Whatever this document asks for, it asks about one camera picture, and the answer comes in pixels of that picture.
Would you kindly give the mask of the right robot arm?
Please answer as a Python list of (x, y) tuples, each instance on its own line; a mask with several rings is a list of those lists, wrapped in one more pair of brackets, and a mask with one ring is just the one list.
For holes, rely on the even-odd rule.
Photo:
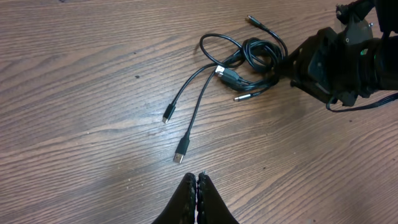
[(397, 1), (359, 0), (336, 7), (345, 29), (320, 29), (274, 72), (326, 104), (340, 101), (343, 111), (356, 111), (359, 96), (397, 91)]

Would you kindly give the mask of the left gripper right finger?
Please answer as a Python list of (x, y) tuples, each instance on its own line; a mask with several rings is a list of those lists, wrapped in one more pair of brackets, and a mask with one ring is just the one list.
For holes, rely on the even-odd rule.
[(204, 172), (199, 174), (197, 181), (197, 212), (198, 224), (239, 224)]

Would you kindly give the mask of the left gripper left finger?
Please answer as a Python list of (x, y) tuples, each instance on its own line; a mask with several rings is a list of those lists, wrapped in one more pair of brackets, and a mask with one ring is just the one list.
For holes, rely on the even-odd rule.
[(194, 224), (196, 188), (195, 175), (186, 173), (168, 204), (152, 224)]

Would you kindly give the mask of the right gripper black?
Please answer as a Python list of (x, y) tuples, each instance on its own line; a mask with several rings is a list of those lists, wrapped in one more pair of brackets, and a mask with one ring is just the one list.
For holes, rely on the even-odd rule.
[(323, 103), (340, 100), (344, 106), (353, 106), (358, 96), (368, 98), (377, 91), (377, 46), (378, 39), (372, 37), (347, 44), (342, 33), (327, 27), (279, 62), (274, 73)]

